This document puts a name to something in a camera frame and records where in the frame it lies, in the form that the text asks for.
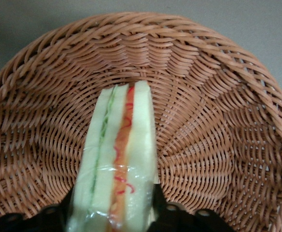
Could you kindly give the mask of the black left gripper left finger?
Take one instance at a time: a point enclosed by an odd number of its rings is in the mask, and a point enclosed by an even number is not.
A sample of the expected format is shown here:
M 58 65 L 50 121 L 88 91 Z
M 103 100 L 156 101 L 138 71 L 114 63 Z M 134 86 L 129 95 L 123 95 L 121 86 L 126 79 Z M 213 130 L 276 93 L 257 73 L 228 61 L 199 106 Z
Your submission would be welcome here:
M 37 232 L 65 232 L 71 203 L 69 191 L 58 204 L 44 207 L 37 215 Z

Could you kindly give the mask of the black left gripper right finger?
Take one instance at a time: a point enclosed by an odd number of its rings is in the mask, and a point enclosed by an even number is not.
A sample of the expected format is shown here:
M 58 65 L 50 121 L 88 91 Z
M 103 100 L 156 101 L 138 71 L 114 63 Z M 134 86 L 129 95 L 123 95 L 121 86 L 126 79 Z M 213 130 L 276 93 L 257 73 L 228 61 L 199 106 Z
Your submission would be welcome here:
M 194 216 L 167 203 L 162 188 L 154 184 L 152 207 L 155 220 L 150 224 L 151 232 L 196 232 Z

